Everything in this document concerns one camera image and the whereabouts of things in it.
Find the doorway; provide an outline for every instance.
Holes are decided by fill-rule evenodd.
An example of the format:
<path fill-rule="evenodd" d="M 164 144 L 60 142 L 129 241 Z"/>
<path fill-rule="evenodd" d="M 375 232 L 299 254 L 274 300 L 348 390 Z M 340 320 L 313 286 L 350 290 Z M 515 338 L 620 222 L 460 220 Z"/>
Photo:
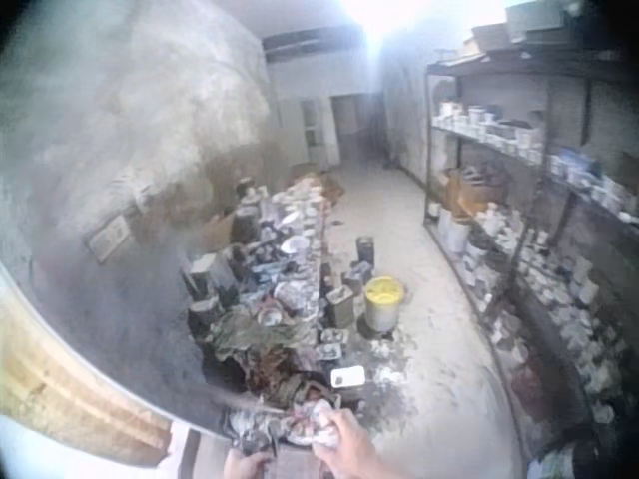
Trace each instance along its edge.
<path fill-rule="evenodd" d="M 342 161 L 370 160 L 386 154 L 386 123 L 382 93 L 331 97 Z"/>

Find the white label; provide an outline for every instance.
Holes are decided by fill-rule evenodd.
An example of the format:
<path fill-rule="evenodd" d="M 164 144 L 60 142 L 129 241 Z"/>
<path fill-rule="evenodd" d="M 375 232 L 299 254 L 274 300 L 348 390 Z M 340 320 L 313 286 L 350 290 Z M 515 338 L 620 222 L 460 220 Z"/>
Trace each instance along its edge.
<path fill-rule="evenodd" d="M 111 220 L 89 241 L 89 249 L 99 262 L 109 257 L 130 234 L 129 225 L 122 215 Z"/>

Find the hand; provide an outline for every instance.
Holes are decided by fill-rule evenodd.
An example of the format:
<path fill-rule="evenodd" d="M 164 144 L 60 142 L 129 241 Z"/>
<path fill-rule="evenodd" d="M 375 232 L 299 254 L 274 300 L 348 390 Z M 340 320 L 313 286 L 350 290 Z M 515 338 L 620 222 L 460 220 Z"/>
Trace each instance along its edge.
<path fill-rule="evenodd" d="M 333 474 L 366 477 L 378 462 L 368 433 L 359 425 L 349 409 L 332 411 L 325 415 L 339 431 L 337 449 L 313 445 L 315 455 L 325 462 Z"/>
<path fill-rule="evenodd" d="M 231 449 L 224 463 L 224 479 L 255 479 L 265 462 L 271 459 L 268 452 L 258 452 L 245 457 L 237 449 Z"/>

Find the yellow lid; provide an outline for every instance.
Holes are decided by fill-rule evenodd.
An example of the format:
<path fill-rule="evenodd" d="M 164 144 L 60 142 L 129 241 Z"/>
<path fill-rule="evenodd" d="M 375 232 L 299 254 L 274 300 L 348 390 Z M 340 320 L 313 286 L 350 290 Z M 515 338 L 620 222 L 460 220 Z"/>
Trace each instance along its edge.
<path fill-rule="evenodd" d="M 390 306 L 403 300 L 403 286 L 390 276 L 371 279 L 366 285 L 366 298 L 373 304 Z"/>

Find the hallway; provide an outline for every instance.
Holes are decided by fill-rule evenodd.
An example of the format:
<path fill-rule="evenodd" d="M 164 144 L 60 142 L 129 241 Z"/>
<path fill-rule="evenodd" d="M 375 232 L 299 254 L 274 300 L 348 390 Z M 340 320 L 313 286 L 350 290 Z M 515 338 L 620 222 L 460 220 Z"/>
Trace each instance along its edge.
<path fill-rule="evenodd" d="M 334 172 L 345 194 L 329 217 L 329 250 L 348 263 L 356 257 L 355 238 L 373 235 L 377 274 L 407 289 L 394 341 L 376 341 L 389 357 L 385 377 L 376 379 L 397 388 L 403 410 L 393 401 L 367 412 L 380 419 L 375 445 L 416 477 L 520 477 L 507 399 L 466 298 L 421 225 L 422 190 L 403 172 L 352 152 Z M 399 352 L 388 354 L 388 347 Z M 211 471 L 204 464 L 215 463 L 213 456 L 224 459 L 213 443 L 203 438 L 201 473 Z"/>

